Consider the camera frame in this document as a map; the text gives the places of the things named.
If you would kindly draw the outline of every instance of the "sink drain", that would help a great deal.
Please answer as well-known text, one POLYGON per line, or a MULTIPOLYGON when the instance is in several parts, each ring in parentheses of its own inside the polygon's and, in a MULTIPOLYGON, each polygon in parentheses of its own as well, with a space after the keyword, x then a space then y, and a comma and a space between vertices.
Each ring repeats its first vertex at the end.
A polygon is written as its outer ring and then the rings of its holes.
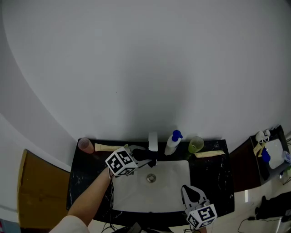
POLYGON ((146 176, 146 180, 149 182, 149 183, 153 183, 156 181, 156 176, 154 174, 148 174, 146 176))

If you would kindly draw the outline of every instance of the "green cup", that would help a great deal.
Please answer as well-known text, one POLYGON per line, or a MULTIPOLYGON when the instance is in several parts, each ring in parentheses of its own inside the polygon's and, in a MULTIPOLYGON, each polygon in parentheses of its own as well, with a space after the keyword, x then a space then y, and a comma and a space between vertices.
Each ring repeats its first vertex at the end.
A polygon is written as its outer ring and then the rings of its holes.
POLYGON ((201 137, 194 137, 189 143, 188 151, 191 154, 197 153, 204 147, 204 141, 201 137))

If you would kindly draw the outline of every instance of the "marble countertop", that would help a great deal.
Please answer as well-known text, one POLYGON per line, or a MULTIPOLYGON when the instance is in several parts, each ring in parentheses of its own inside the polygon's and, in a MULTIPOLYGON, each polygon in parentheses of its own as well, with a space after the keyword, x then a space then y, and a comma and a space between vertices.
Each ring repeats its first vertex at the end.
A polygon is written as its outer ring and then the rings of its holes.
MULTIPOLYGON (((104 140, 91 140, 113 146, 138 145, 147 148, 148 142, 117 142, 104 140)), ((207 158, 196 158, 188 152, 189 142, 181 142, 172 155, 165 156, 165 142, 158 143, 158 161, 187 160, 190 166, 191 185, 204 191, 207 198, 216 208, 217 215, 223 216, 234 211, 234 188, 231 174, 231 165, 225 140, 205 141, 200 152, 223 150, 225 155, 207 158)), ((67 196, 67 209, 84 192, 96 177, 106 168, 105 160, 111 152, 94 152, 86 154, 76 147, 67 196)), ((109 222, 109 196, 108 187, 102 203, 94 219, 109 222)), ((180 226, 187 225, 186 215, 183 211, 172 213, 134 213, 112 210, 111 223, 132 226, 135 222, 146 226, 180 226)))

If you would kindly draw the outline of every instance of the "white cloth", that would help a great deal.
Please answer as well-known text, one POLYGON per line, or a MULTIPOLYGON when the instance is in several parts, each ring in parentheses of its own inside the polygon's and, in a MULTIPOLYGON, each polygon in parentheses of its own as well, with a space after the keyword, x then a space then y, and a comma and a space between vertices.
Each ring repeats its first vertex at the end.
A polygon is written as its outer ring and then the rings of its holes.
POLYGON ((81 219, 76 216, 66 216, 50 233, 89 233, 89 230, 81 219))

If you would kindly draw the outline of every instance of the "black and white marker cube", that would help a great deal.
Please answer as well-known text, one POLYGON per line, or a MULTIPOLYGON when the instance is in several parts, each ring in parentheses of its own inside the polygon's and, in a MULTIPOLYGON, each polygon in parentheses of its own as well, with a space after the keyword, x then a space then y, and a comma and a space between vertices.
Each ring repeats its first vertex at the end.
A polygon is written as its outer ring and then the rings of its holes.
POLYGON ((114 151, 105 162, 115 176, 129 175, 138 167, 124 147, 114 151))
POLYGON ((187 220, 195 230, 210 225, 217 218, 214 205, 211 204, 189 212, 187 220))

